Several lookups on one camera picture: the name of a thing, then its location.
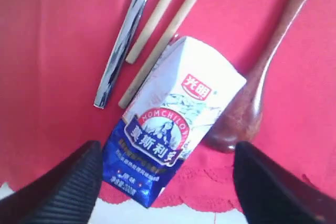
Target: red tablecloth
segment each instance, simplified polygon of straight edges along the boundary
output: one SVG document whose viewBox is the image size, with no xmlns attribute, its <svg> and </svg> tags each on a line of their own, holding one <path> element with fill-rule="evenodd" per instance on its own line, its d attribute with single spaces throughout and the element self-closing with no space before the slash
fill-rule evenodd
<svg viewBox="0 0 336 224">
<path fill-rule="evenodd" d="M 93 99 L 131 0 L 0 0 L 0 182 L 18 190 L 81 143 L 104 143 L 117 101 L 183 0 L 174 0 L 135 65 L 125 64 L 105 110 Z M 286 0 L 198 0 L 179 29 L 241 73 L 255 62 Z M 158 0 L 149 0 L 140 29 Z M 336 197 L 336 0 L 308 0 L 270 67 L 256 146 Z M 201 144 L 154 206 L 238 206 L 233 155 Z M 109 202 L 126 196 L 103 184 Z"/>
</svg>

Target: chopstick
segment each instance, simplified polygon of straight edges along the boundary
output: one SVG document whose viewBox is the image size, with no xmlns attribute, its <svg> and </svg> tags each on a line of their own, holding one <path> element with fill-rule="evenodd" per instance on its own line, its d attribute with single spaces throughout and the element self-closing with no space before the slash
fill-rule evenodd
<svg viewBox="0 0 336 224">
<path fill-rule="evenodd" d="M 141 50 L 143 49 L 144 45 L 147 43 L 148 39 L 152 35 L 153 31 L 155 30 L 157 24 L 159 23 L 162 15 L 166 11 L 170 2 L 171 0 L 159 0 L 151 17 L 148 19 L 138 39 L 136 40 L 132 49 L 130 50 L 130 52 L 126 57 L 126 61 L 128 63 L 133 64 L 136 61 Z"/>
<path fill-rule="evenodd" d="M 164 48 L 169 43 L 169 40 L 173 37 L 174 33 L 177 31 L 180 24 L 183 22 L 184 18 L 188 15 L 189 11 L 193 7 L 197 0 L 185 0 L 180 9 L 177 11 L 175 17 L 168 25 L 168 28 L 161 36 L 160 40 L 157 42 L 156 46 L 152 50 L 151 54 L 148 56 L 148 59 L 135 76 L 131 85 L 128 87 L 123 97 L 119 101 L 119 107 L 125 109 L 127 105 L 130 103 L 142 82 L 145 80 L 146 76 L 151 71 L 152 67 L 155 65 L 158 60 L 160 54 L 163 52 Z"/>
</svg>

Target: dark object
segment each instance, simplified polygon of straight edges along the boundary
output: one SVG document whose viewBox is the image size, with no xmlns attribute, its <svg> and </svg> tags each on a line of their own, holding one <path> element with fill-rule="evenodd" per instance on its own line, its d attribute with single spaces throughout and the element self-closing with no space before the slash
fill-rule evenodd
<svg viewBox="0 0 336 224">
<path fill-rule="evenodd" d="M 268 67 L 306 0 L 289 0 L 278 25 L 258 62 L 205 138 L 222 152 L 233 152 L 239 141 L 251 141 L 258 133 L 263 107 L 263 89 Z"/>
<path fill-rule="evenodd" d="M 100 143 L 88 141 L 47 174 L 1 200 L 0 223 L 87 223 L 101 181 Z"/>
<path fill-rule="evenodd" d="M 249 224 L 336 223 L 336 201 L 248 142 L 236 146 L 234 183 Z"/>
</svg>

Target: milk carton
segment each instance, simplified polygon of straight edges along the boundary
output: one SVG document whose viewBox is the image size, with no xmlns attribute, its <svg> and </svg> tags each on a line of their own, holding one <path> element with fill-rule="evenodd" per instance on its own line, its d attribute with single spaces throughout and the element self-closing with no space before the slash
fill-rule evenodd
<svg viewBox="0 0 336 224">
<path fill-rule="evenodd" d="M 104 147 L 103 179 L 151 206 L 245 82 L 199 40 L 168 46 Z"/>
</svg>

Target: white surface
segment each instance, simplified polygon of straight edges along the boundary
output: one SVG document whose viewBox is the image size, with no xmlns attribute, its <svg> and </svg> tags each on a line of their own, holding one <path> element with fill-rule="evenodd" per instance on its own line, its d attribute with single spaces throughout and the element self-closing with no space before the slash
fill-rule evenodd
<svg viewBox="0 0 336 224">
<path fill-rule="evenodd" d="M 4 183 L 0 199 L 13 193 Z M 97 199 L 89 224 L 247 224 L 244 215 L 234 209 L 224 213 L 198 212 L 187 205 L 145 209 L 133 200 L 118 205 Z"/>
</svg>

